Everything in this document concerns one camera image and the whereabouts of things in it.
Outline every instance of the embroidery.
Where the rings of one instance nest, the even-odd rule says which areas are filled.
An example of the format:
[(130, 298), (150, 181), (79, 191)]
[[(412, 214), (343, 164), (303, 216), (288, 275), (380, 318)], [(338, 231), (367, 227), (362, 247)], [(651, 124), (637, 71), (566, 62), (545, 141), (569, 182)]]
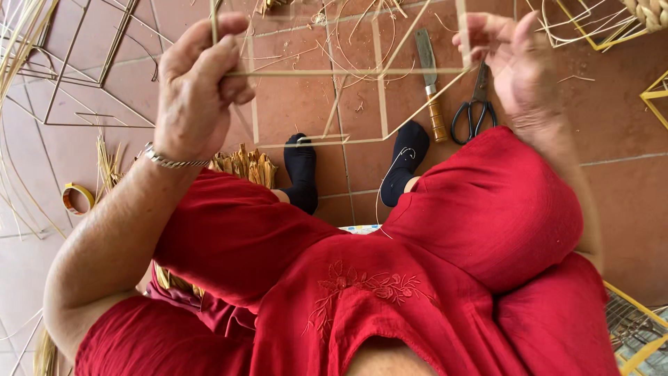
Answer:
[(436, 308), (439, 308), (438, 302), (433, 296), (425, 294), (418, 288), (418, 284), (421, 284), (421, 282), (417, 276), (406, 278), (405, 274), (402, 277), (395, 273), (385, 277), (389, 275), (387, 272), (375, 274), (371, 277), (368, 277), (367, 273), (364, 272), (358, 276), (357, 270), (352, 266), (344, 273), (343, 262), (341, 260), (330, 264), (328, 273), (329, 278), (327, 280), (318, 281), (318, 285), (326, 289), (328, 295), (316, 300), (315, 310), (309, 315), (306, 328), (301, 333), (302, 335), (309, 329), (309, 325), (311, 325), (323, 335), (323, 340), (325, 340), (329, 336), (329, 332), (331, 332), (331, 323), (333, 322), (333, 319), (329, 318), (332, 302), (335, 298), (340, 299), (343, 291), (350, 287), (371, 291), (376, 297), (386, 299), (392, 304), (396, 303), (398, 306), (405, 303), (407, 298), (415, 296), (419, 299), (420, 295), (422, 295)]

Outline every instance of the woven basket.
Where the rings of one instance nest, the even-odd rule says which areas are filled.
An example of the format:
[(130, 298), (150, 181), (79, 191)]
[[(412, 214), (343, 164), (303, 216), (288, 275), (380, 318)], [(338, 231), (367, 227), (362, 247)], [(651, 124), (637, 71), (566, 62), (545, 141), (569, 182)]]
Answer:
[(621, 0), (647, 31), (652, 33), (668, 27), (668, 0)]

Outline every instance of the red dress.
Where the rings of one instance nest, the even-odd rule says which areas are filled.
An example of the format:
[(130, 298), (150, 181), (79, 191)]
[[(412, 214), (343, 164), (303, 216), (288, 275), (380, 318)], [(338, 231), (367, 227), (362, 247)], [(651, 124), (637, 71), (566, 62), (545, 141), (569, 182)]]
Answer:
[(439, 375), (619, 374), (601, 277), (572, 252), (578, 201), (508, 128), (430, 169), (382, 228), (351, 235), (205, 171), (154, 258), (257, 313), (254, 341), (140, 296), (89, 330), (76, 374), (342, 375), (371, 336)]

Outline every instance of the knife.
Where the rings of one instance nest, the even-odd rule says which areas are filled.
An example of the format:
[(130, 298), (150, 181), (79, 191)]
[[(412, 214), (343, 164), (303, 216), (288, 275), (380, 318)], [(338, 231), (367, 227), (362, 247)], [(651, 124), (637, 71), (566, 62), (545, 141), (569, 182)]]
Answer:
[[(417, 43), (417, 52), (420, 55), (420, 65), (423, 69), (435, 69), (436, 59), (432, 51), (432, 43), (429, 41), (427, 29), (420, 29), (415, 32), (415, 42)], [(424, 84), (427, 91), (427, 99), (430, 100), (436, 93), (436, 73), (425, 73)], [(448, 139), (446, 125), (443, 122), (443, 114), (438, 100), (429, 104), (429, 116), (432, 118), (432, 130), (434, 131), (434, 140), (437, 143)]]

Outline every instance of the silver bracelet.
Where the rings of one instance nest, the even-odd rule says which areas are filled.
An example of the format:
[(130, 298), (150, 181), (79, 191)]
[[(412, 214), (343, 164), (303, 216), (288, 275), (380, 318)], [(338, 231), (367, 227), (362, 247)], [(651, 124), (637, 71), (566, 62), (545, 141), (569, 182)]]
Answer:
[(188, 162), (176, 162), (165, 159), (162, 155), (159, 155), (153, 149), (153, 143), (148, 143), (145, 146), (144, 154), (151, 161), (157, 163), (162, 167), (167, 167), (168, 169), (180, 169), (181, 167), (191, 167), (191, 166), (207, 166), (210, 161), (188, 161)]

